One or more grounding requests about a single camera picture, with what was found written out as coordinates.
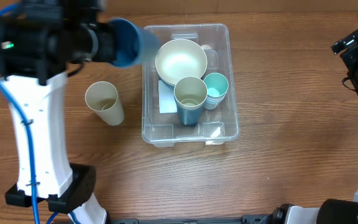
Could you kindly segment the beige tall cup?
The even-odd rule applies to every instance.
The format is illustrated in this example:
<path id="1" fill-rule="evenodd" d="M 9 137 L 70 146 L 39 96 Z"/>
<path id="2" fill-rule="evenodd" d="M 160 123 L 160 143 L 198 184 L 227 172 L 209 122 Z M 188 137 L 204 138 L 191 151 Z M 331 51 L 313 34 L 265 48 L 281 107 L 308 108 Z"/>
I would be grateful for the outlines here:
<path id="1" fill-rule="evenodd" d="M 177 105 L 184 110 L 198 110 L 207 98 L 208 89 L 202 79 L 185 77 L 174 87 L 174 97 Z"/>
<path id="2" fill-rule="evenodd" d="M 117 126 L 124 121 L 124 110 L 117 88 L 109 82 L 96 82 L 85 93 L 87 106 L 105 123 Z"/>

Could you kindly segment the dark blue tall cup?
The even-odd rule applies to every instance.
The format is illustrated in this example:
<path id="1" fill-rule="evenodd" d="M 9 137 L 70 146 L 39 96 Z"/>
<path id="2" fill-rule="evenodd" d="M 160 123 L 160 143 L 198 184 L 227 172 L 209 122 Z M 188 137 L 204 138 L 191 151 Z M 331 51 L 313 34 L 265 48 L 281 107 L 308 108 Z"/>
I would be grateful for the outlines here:
<path id="1" fill-rule="evenodd" d="M 109 24 L 114 28 L 116 41 L 112 65 L 126 68 L 155 58 L 161 43 L 149 30 L 123 18 L 111 19 Z"/>
<path id="2" fill-rule="evenodd" d="M 177 113 L 181 124 L 186 126 L 194 126 L 203 112 L 203 106 L 195 110 L 186 110 L 177 105 Z"/>

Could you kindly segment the cream bowl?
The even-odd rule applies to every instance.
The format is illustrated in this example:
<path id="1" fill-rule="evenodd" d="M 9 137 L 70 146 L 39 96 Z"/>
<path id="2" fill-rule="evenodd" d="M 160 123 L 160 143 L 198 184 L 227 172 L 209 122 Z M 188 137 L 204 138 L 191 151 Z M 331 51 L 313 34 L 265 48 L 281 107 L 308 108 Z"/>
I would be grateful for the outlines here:
<path id="1" fill-rule="evenodd" d="M 185 77 L 201 78 L 207 66 L 205 51 L 188 39 L 168 41 L 161 46 L 155 57 L 155 69 L 159 77 L 174 86 Z"/>

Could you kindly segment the mint green small cup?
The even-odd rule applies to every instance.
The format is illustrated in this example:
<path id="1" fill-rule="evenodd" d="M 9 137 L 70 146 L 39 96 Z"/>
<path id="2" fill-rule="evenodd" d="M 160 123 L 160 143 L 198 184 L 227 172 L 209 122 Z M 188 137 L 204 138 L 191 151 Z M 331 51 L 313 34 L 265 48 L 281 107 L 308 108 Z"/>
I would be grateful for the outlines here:
<path id="1" fill-rule="evenodd" d="M 203 81 L 207 86 L 209 97 L 220 98 L 228 91 L 229 82 L 221 73 L 210 73 Z"/>

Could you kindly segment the light blue small cup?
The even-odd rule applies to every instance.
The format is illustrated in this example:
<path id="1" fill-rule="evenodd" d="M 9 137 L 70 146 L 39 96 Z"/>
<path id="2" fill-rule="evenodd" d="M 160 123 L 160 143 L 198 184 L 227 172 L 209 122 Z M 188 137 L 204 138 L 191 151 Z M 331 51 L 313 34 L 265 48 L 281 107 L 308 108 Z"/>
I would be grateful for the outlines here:
<path id="1" fill-rule="evenodd" d="M 224 98 L 225 95 L 220 98 L 216 98 L 208 95 L 204 103 L 204 107 L 208 110 L 213 110 L 222 102 Z"/>

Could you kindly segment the grey small cup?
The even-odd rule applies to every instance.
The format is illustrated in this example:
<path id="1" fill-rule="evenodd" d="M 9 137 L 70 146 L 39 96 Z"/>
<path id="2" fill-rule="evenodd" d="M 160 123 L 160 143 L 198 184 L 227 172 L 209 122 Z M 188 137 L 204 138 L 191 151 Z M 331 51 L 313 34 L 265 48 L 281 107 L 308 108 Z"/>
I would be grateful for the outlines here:
<path id="1" fill-rule="evenodd" d="M 215 108 L 217 108 L 219 106 L 219 103 L 215 103 L 215 102 L 206 102 L 204 104 L 204 107 L 207 109 L 207 110 L 214 110 Z"/>

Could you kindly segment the blue bowl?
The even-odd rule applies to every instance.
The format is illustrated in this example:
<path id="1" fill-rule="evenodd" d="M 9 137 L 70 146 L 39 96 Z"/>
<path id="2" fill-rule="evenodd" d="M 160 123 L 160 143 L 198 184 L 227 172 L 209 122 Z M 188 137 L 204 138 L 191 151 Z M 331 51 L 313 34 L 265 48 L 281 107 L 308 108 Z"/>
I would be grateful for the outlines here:
<path id="1" fill-rule="evenodd" d="M 171 89 L 171 90 L 174 90 L 174 85 L 171 85 L 171 84 L 169 84 L 169 83 L 167 83 L 166 81 L 164 81 L 164 80 L 162 80 L 161 78 L 160 78 L 160 81 L 162 81 L 162 83 L 167 87 L 167 88 L 169 88 L 169 89 Z"/>

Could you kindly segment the pink small cup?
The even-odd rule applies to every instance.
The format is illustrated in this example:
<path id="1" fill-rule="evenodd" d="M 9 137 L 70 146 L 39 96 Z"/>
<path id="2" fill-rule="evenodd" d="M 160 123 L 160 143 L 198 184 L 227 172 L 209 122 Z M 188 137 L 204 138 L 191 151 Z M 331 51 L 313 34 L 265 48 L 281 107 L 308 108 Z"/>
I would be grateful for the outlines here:
<path id="1" fill-rule="evenodd" d="M 220 96 L 211 96 L 211 95 L 207 95 L 206 101 L 212 103 L 220 103 L 222 102 L 222 100 L 226 97 L 226 94 L 220 95 Z"/>

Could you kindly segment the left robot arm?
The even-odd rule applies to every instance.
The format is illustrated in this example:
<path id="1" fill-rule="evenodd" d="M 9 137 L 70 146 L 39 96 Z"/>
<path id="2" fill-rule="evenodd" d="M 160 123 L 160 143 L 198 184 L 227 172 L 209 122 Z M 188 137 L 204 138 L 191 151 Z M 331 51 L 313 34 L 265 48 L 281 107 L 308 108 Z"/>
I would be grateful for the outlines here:
<path id="1" fill-rule="evenodd" d="M 73 223 L 109 223 L 94 195 L 96 170 L 68 160 L 64 95 L 69 63 L 111 62 L 114 28 L 98 22 L 104 1 L 21 1 L 0 11 L 0 92 L 14 123 L 19 177 L 9 205 L 48 203 Z"/>

